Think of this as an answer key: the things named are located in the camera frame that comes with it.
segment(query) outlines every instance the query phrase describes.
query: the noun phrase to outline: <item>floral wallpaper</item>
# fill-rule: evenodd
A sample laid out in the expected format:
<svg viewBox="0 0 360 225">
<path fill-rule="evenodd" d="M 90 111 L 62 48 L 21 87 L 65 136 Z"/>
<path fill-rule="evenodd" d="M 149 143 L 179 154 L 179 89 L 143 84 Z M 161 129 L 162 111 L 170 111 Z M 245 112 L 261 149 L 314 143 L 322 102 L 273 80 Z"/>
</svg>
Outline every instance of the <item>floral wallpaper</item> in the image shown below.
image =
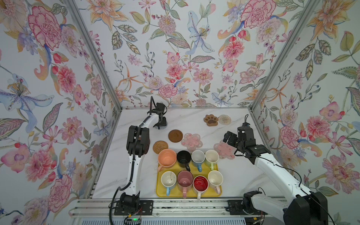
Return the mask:
<svg viewBox="0 0 360 225">
<path fill-rule="evenodd" d="M 65 224 L 119 111 L 62 0 L 0 0 L 0 40 L 0 224 Z"/>
<path fill-rule="evenodd" d="M 306 0 L 76 4 L 126 108 L 249 106 Z"/>
<path fill-rule="evenodd" d="M 327 196 L 339 225 L 360 222 L 359 8 L 322 0 L 255 110 L 278 161 Z"/>
</svg>

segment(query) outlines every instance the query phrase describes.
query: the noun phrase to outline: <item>white marble table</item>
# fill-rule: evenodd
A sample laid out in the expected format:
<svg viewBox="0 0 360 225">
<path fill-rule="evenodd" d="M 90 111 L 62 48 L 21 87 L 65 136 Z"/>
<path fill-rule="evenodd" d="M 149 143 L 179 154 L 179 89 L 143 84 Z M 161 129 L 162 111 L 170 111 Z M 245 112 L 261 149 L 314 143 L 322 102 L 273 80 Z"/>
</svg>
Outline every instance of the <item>white marble table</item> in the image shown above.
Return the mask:
<svg viewBox="0 0 360 225">
<path fill-rule="evenodd" d="M 112 198 L 118 186 L 124 187 L 127 182 L 129 171 L 129 156 L 126 150 L 126 140 L 129 126 L 138 125 L 144 120 L 148 109 L 125 109 L 121 113 L 116 133 L 112 140 L 105 164 L 101 171 L 93 198 Z M 218 124 L 209 127 L 203 121 L 207 114 L 230 116 L 232 123 L 229 125 Z M 152 150 L 153 144 L 158 140 L 166 141 L 169 148 L 175 152 L 186 150 L 180 142 L 173 143 L 168 139 L 168 133 L 177 129 L 183 134 L 199 134 L 203 147 L 199 148 L 206 152 L 213 149 L 214 144 L 219 143 L 227 131 L 237 132 L 237 127 L 244 122 L 247 109 L 239 108 L 216 108 L 216 109 L 169 109 L 165 117 L 168 126 L 163 130 L 150 129 L 150 148 L 145 155 L 142 171 L 140 174 L 140 196 L 141 198 L 158 198 L 156 195 L 157 180 L 157 157 Z M 256 130 L 253 120 L 249 116 L 247 122 L 254 130 L 257 144 L 262 144 L 259 133 Z M 282 196 L 274 183 L 255 165 L 244 157 L 235 159 L 220 159 L 218 169 L 224 176 L 222 184 L 222 195 L 220 197 L 239 197 L 244 193 L 257 190 L 262 187 L 269 196 Z"/>
</svg>

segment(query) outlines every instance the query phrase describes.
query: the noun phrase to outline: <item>paw print coaster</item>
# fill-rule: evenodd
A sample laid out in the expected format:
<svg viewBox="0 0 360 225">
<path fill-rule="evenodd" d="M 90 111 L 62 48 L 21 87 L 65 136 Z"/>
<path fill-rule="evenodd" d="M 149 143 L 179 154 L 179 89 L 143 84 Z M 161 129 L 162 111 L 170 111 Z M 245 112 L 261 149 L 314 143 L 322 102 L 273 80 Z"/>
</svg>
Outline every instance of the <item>paw print coaster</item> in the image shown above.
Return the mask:
<svg viewBox="0 0 360 225">
<path fill-rule="evenodd" d="M 202 141 L 200 141 L 200 135 L 186 133 L 184 139 L 181 141 L 183 146 L 186 146 L 187 149 L 191 152 L 195 151 L 197 148 L 202 147 Z"/>
<path fill-rule="evenodd" d="M 235 147 L 232 147 L 228 145 L 227 143 L 224 143 L 222 140 L 220 143 L 217 143 L 214 145 L 214 150 L 219 153 L 220 159 L 228 158 L 228 159 L 234 159 L 235 158 Z"/>
<path fill-rule="evenodd" d="M 219 119 L 214 116 L 213 114 L 210 114 L 210 115 L 206 115 L 205 118 L 204 118 L 204 122 L 206 123 L 206 125 L 208 125 L 209 127 L 211 126 L 217 126 L 217 121 Z"/>
</svg>

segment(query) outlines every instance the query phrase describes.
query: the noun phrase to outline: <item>pink coaster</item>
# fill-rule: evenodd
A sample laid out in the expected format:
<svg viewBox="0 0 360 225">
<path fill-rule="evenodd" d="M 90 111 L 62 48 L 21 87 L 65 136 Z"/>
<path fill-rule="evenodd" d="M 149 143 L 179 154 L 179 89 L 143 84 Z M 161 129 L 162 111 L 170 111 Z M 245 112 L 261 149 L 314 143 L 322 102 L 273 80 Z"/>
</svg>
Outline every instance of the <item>pink coaster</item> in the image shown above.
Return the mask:
<svg viewBox="0 0 360 225">
<path fill-rule="evenodd" d="M 187 149 L 191 152 L 195 151 L 197 148 L 202 147 L 202 142 L 200 141 L 200 135 L 186 133 L 184 139 L 181 141 L 183 146 L 186 146 Z"/>
<path fill-rule="evenodd" d="M 224 143 L 222 140 L 220 143 L 217 143 L 214 145 L 214 150 L 219 153 L 220 159 L 228 158 L 228 159 L 234 159 L 235 158 L 235 151 L 236 148 L 228 145 L 227 143 Z"/>
</svg>

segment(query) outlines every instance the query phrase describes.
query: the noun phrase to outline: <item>mug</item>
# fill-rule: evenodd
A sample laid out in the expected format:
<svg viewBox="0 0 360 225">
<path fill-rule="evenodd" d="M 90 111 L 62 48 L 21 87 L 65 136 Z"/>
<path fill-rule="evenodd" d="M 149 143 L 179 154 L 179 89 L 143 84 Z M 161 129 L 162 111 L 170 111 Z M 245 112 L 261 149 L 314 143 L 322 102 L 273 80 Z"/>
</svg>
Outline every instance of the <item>mug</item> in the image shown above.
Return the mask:
<svg viewBox="0 0 360 225">
<path fill-rule="evenodd" d="M 207 178 L 209 180 L 209 186 L 213 189 L 215 189 L 215 192 L 217 194 L 221 194 L 220 191 L 220 185 L 222 184 L 224 178 L 222 177 L 222 174 L 217 170 L 212 170 L 207 175 Z"/>
<path fill-rule="evenodd" d="M 158 161 L 160 164 L 158 172 L 171 168 L 176 162 L 176 153 L 171 149 L 164 149 L 159 153 Z"/>
<path fill-rule="evenodd" d="M 200 200 L 201 195 L 206 192 L 209 187 L 209 182 L 204 176 L 197 176 L 193 182 L 193 190 L 195 194 L 198 196 L 197 199 Z"/>
<path fill-rule="evenodd" d="M 208 150 L 205 153 L 205 165 L 210 167 L 211 170 L 214 170 L 214 165 L 216 165 L 219 160 L 219 154 L 215 150 Z"/>
<path fill-rule="evenodd" d="M 195 150 L 191 155 L 191 161 L 198 171 L 202 172 L 201 164 L 205 161 L 205 154 L 200 150 Z"/>
<path fill-rule="evenodd" d="M 190 191 L 191 187 L 193 186 L 193 179 L 193 175 L 187 170 L 183 170 L 178 173 L 177 185 L 180 191 L 183 193 L 183 198 L 186 198 L 186 192 Z"/>
<path fill-rule="evenodd" d="M 166 171 L 161 176 L 161 183 L 166 188 L 166 196 L 170 195 L 170 190 L 176 185 L 176 175 L 172 171 Z"/>
<path fill-rule="evenodd" d="M 190 172 L 189 163 L 191 162 L 191 154 L 188 151 L 179 151 L 176 158 L 179 166 L 186 168 Z"/>
</svg>

